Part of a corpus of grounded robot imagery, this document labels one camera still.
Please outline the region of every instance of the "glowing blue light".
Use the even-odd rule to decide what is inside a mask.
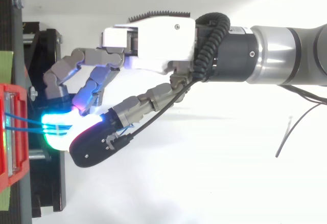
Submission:
[[[67,132],[66,135],[48,135],[45,134],[47,143],[56,150],[68,151],[72,141],[83,131],[92,127],[96,123],[102,121],[99,115],[89,114],[82,117],[78,109],[74,109],[64,114],[45,114],[41,119],[42,123],[55,124],[55,125],[72,125],[68,130],[60,130],[60,132]],[[43,126],[44,132],[56,133],[56,130],[49,129]]]

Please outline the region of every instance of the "screw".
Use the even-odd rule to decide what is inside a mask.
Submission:
[[[12,0],[12,4],[18,9],[24,8],[24,0]]]
[[[62,35],[57,35],[57,43],[58,44],[63,44]]]
[[[30,99],[32,101],[35,101],[36,97],[39,95],[39,93],[35,90],[35,87],[30,87]]]

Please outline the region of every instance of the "red bracket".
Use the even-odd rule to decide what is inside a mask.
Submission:
[[[30,169],[29,143],[26,131],[14,131],[13,174],[8,176],[8,141],[6,141],[6,95],[12,96],[13,112],[16,116],[27,118],[27,92],[17,85],[0,84],[0,192],[20,180]],[[27,128],[27,122],[19,119],[11,119],[12,127]]]

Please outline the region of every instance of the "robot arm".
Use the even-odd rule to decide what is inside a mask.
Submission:
[[[78,166],[95,165],[126,146],[135,134],[118,137],[117,130],[140,121],[151,111],[166,110],[171,101],[180,102],[196,81],[327,85],[325,26],[309,30],[247,29],[230,27],[222,14],[207,14],[196,21],[186,16],[149,13],[133,18],[130,24],[108,28],[103,32],[101,49],[75,50],[72,61],[69,57],[62,60],[64,75],[62,68],[51,68],[45,74],[47,88],[58,87],[56,96],[47,91],[48,98],[55,98],[64,94],[60,91],[62,83],[81,64],[107,68],[101,69],[103,75],[91,74],[73,99],[73,104],[85,111],[122,66],[161,74],[173,71],[171,83],[127,98],[103,114],[102,122],[77,136],[69,151]]]

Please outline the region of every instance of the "white background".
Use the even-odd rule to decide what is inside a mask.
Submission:
[[[106,27],[149,10],[190,11],[193,18],[224,12],[234,26],[327,23],[325,0],[26,0],[23,13],[63,35],[64,56],[97,47]],[[67,82],[69,90],[90,71]],[[98,112],[168,80],[123,70]],[[327,96],[323,87],[305,88]],[[61,213],[44,208],[34,222],[327,223],[325,107],[313,110],[274,157],[289,117],[295,122],[311,106],[277,86],[198,83],[105,162],[82,169],[67,154],[67,206]]]

